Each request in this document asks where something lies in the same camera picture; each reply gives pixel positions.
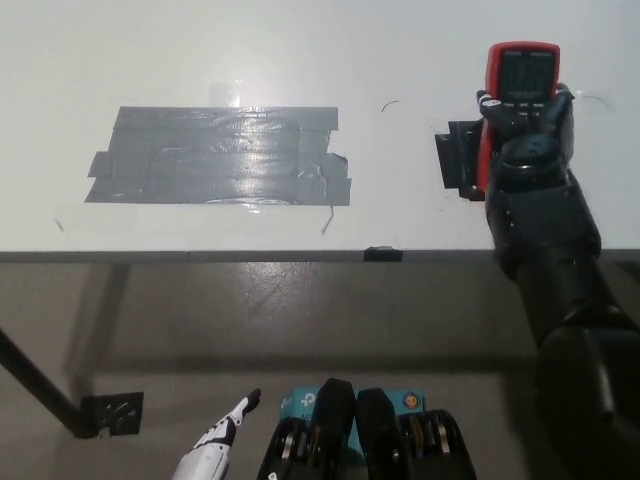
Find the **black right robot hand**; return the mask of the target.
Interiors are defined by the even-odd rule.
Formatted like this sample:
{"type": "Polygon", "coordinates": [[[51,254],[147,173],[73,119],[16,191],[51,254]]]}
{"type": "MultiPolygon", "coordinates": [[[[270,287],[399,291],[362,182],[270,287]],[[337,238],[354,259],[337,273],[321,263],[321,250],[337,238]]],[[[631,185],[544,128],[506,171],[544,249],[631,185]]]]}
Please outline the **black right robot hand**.
{"type": "Polygon", "coordinates": [[[484,90],[476,94],[484,120],[497,131],[485,190],[495,257],[505,275],[543,250],[575,248],[595,257],[601,236],[570,161],[574,95],[564,84],[540,108],[519,111],[484,90]]]}

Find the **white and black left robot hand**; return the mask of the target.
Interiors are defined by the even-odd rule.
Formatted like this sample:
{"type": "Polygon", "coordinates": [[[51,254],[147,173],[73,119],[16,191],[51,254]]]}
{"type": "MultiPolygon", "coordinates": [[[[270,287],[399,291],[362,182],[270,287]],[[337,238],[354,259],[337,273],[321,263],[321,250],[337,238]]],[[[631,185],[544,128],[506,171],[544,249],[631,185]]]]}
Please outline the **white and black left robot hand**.
{"type": "Polygon", "coordinates": [[[181,458],[173,480],[223,480],[229,468],[229,451],[244,417],[259,404],[261,390],[251,391],[216,422],[181,458]]]}

